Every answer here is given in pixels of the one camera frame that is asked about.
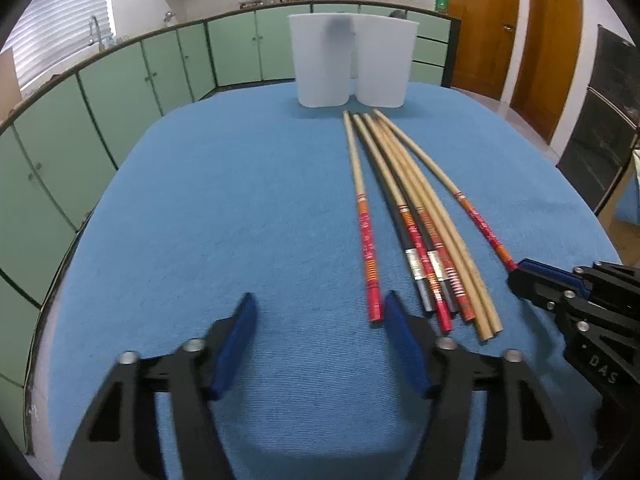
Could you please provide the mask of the red-ended bamboo chopstick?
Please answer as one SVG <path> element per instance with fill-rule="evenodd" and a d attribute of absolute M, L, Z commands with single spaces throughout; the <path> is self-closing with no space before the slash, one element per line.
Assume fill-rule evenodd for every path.
<path fill-rule="evenodd" d="M 369 322 L 373 325 L 383 322 L 383 305 L 381 299 L 378 266 L 376 265 L 376 251 L 371 226 L 369 203 L 364 186 L 360 159 L 358 155 L 354 127 L 347 112 L 343 113 L 343 124 L 346 131 L 350 164 L 352 165 L 352 180 L 356 193 L 358 226 L 363 258 L 364 281 L 366 282 Z"/>
<path fill-rule="evenodd" d="M 402 195 L 402 198 L 405 201 L 405 204 L 407 206 L 407 208 L 409 209 L 409 212 L 411 214 L 411 217 L 413 218 L 414 223 L 416 224 L 416 217 L 414 216 L 414 214 L 411 212 L 411 209 L 409 208 L 409 206 L 411 205 L 411 203 L 408 201 L 407 195 L 405 194 L 405 190 L 402 188 L 401 183 L 398 181 L 397 176 L 395 174 L 394 171 L 394 166 L 390 164 L 390 162 L 388 161 L 388 158 L 382 148 L 382 146 L 380 145 L 380 141 L 376 138 L 376 135 L 373 131 L 373 126 L 371 124 L 371 120 L 373 118 L 369 115 L 369 114 L 364 114 L 363 115 L 363 120 L 364 123 L 367 125 L 368 130 L 371 133 L 372 139 L 373 141 L 376 143 L 376 146 L 378 147 L 378 151 L 381 153 L 381 156 L 385 159 L 385 163 L 386 166 L 388 168 L 388 172 L 393 176 L 394 181 L 396 182 L 396 188 L 398 188 L 398 192 Z M 437 251 L 439 253 L 439 258 L 440 261 L 442 262 L 442 264 L 444 265 L 444 267 L 447 270 L 447 275 L 448 278 L 450 279 L 450 283 L 452 285 L 452 288 L 454 289 L 454 294 L 457 297 L 458 300 L 458 304 L 459 304 L 459 314 L 462 317 L 462 320 L 464 322 L 467 323 L 471 323 L 475 321 L 475 314 L 473 312 L 473 309 L 469 303 L 469 298 L 466 296 L 466 292 L 460 282 L 460 278 L 458 277 L 457 271 L 454 268 L 454 266 L 452 265 L 449 257 L 448 257 L 448 252 L 446 251 L 446 248 L 444 246 L 442 246 L 442 239 L 440 238 L 440 236 L 438 235 L 437 230 L 434 227 L 434 223 L 432 222 L 433 225 L 433 231 L 432 231 L 432 237 L 433 240 L 436 244 L 437 247 Z M 428 261 L 428 266 L 430 267 L 430 272 L 427 273 L 427 275 L 431 275 L 433 278 L 436 278 L 436 275 L 434 274 L 434 270 L 432 268 L 431 265 L 431 261 L 430 259 L 427 257 L 427 253 L 426 253 L 426 247 L 423 243 L 423 238 L 420 234 L 421 237 L 421 244 L 424 248 L 424 254 L 426 257 L 426 260 Z M 442 290 L 440 289 L 440 285 L 438 285 L 439 287 L 439 295 L 442 297 L 442 301 L 446 304 L 446 300 L 444 299 L 444 296 L 442 296 Z"/>
<path fill-rule="evenodd" d="M 393 136 L 397 138 L 401 143 L 405 144 L 405 146 L 413 152 L 421 162 L 427 166 L 428 170 L 431 171 L 432 174 L 440 181 L 440 183 L 447 189 L 447 191 L 454 196 L 454 199 L 457 203 L 465 210 L 468 216 L 473 220 L 477 229 L 484 235 L 489 245 L 495 251 L 499 259 L 502 261 L 503 265 L 506 267 L 506 270 L 509 272 L 515 270 L 518 265 L 515 260 L 512 258 L 510 252 L 506 249 L 506 246 L 502 244 L 502 241 L 498 239 L 498 236 L 491 229 L 486 220 L 482 217 L 482 215 L 477 211 L 477 209 L 471 204 L 471 202 L 466 198 L 464 193 L 454 184 L 454 181 L 450 179 L 446 175 L 446 172 L 440 168 L 430 156 L 426 154 L 423 148 L 420 148 L 419 144 L 416 141 L 413 141 L 404 130 L 398 127 L 398 125 L 394 124 L 390 118 L 388 118 L 384 113 L 375 108 L 373 113 L 378 119 L 382 120 L 384 126 L 390 129 L 393 133 Z"/>
<path fill-rule="evenodd" d="M 368 147 L 370 148 L 371 153 L 375 158 L 375 161 L 378 163 L 378 168 L 380 168 L 381 174 L 383 175 L 388 187 L 390 188 L 390 192 L 393 195 L 395 203 L 400 211 L 401 217 L 404 219 L 405 226 L 409 232 L 414 247 L 416 248 L 416 252 L 418 253 L 418 257 L 422 263 L 423 274 L 426 277 L 427 286 L 432 295 L 432 304 L 435 309 L 435 312 L 432 315 L 436 316 L 440 330 L 445 335 L 447 335 L 452 330 L 451 316 L 449 314 L 447 305 L 442 301 L 442 297 L 439 295 L 439 282 L 431 275 L 427 275 L 427 273 L 430 272 L 430 267 L 428 266 L 428 261 L 426 260 L 425 254 L 423 252 L 424 248 L 421 244 L 421 237 L 420 233 L 416 229 L 416 224 L 411 217 L 409 209 L 407 208 L 402 195 L 398 192 L 398 188 L 396 188 L 396 182 L 394 181 L 393 176 L 388 172 L 385 159 L 378 151 L 378 147 L 373 141 L 371 133 L 368 130 L 367 125 L 364 123 L 363 117 L 359 114 L 351 114 L 350 118 L 352 118 L 352 121 L 356 125 L 357 131 L 360 131 L 360 133 L 364 137 L 364 140 L 366 140 Z"/>

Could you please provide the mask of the green lower kitchen cabinets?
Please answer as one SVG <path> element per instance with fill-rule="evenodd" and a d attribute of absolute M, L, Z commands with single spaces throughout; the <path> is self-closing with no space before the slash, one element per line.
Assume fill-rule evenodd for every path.
<path fill-rule="evenodd" d="M 213 93 L 291 80 L 293 14 L 394 11 L 382 2 L 282 3 L 159 29 L 55 76 L 2 120 L 1 420 L 20 451 L 41 309 L 143 133 Z"/>

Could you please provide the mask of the white window blinds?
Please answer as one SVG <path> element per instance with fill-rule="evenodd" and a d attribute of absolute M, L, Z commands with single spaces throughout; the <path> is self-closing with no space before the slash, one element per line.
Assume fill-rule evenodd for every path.
<path fill-rule="evenodd" d="M 13 53 L 17 82 L 24 87 L 58 62 L 90 47 L 95 15 L 104 44 L 113 37 L 108 0 L 32 0 L 4 44 Z"/>

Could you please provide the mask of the plain bamboo chopstick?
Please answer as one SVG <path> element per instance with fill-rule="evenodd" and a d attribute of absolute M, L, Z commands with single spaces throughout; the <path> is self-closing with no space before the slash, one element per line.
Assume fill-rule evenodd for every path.
<path fill-rule="evenodd" d="M 442 246 L 446 248 L 448 257 L 457 271 L 466 296 L 469 298 L 469 303 L 475 314 L 478 338 L 481 341 L 488 341 L 500 332 L 501 325 L 495 321 L 494 304 L 465 242 L 432 186 L 406 150 L 392 138 L 390 129 L 382 125 L 381 119 L 372 119 L 371 124 L 376 138 L 383 142 L 384 148 L 390 150 L 390 154 L 404 170 L 412 188 L 420 196 L 422 207 L 434 223 L 434 227 L 442 239 Z"/>
<path fill-rule="evenodd" d="M 494 303 L 469 249 L 466 247 L 454 222 L 449 217 L 442 201 L 418 164 L 402 146 L 401 142 L 393 136 L 390 129 L 383 125 L 381 119 L 376 118 L 375 122 L 384 131 L 385 140 L 392 144 L 395 154 L 405 164 L 408 173 L 416 181 L 416 187 L 421 197 L 425 200 L 424 208 L 437 226 L 442 242 L 446 246 L 449 257 L 456 267 L 465 291 L 471 300 L 476 318 L 483 322 L 482 326 L 487 326 L 490 329 L 492 336 L 498 335 L 502 331 L 502 324 Z"/>

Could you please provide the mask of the dark glass cabinet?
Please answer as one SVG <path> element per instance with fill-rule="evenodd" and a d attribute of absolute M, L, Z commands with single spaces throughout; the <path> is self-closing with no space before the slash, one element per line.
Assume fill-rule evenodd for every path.
<path fill-rule="evenodd" d="M 598 27 L 584 104 L 558 169 L 596 214 L 620 182 L 639 134 L 639 50 Z"/>

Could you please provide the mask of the blue table cloth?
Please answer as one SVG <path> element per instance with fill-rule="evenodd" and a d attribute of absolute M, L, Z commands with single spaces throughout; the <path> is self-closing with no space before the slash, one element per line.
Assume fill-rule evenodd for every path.
<path fill-rule="evenodd" d="M 257 330 L 212 404 L 238 479 L 405 479 L 430 404 L 369 324 L 342 110 L 306 108 L 295 84 L 219 93 L 152 125 L 120 166 L 61 290 L 49 370 L 60 466 L 126 350 L 170 353 L 256 296 Z M 462 93 L 412 84 L 385 112 L 454 180 L 515 260 L 566 270 L 618 261 L 597 218 L 501 117 Z M 422 170 L 482 274 L 504 331 L 471 351 L 523 352 L 574 434 L 585 479 L 601 397 L 562 357 L 552 317 L 521 302 L 506 269 L 439 180 Z"/>

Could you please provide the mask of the white two-compartment utensil holder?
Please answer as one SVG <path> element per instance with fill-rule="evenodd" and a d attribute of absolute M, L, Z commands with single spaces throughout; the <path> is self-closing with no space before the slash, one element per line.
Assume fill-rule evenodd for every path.
<path fill-rule="evenodd" d="M 418 23 L 355 13 L 288 17 L 297 101 L 303 107 L 398 108 L 408 91 Z"/>

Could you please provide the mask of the brown wooden door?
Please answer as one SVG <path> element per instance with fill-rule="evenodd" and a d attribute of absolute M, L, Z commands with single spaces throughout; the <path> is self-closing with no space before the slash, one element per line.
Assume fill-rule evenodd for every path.
<path fill-rule="evenodd" d="M 570 92 L 582 39 L 582 0 L 529 0 L 511 107 L 550 142 Z"/>
<path fill-rule="evenodd" d="M 511 61 L 520 0 L 449 0 L 460 20 L 452 84 L 498 100 Z"/>

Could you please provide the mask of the chrome sink faucet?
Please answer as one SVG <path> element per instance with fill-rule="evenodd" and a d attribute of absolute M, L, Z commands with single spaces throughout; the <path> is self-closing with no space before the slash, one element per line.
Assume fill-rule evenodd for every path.
<path fill-rule="evenodd" d="M 101 26 L 95 15 L 91 15 L 89 18 L 89 44 L 90 46 L 96 44 L 99 52 L 105 50 Z"/>

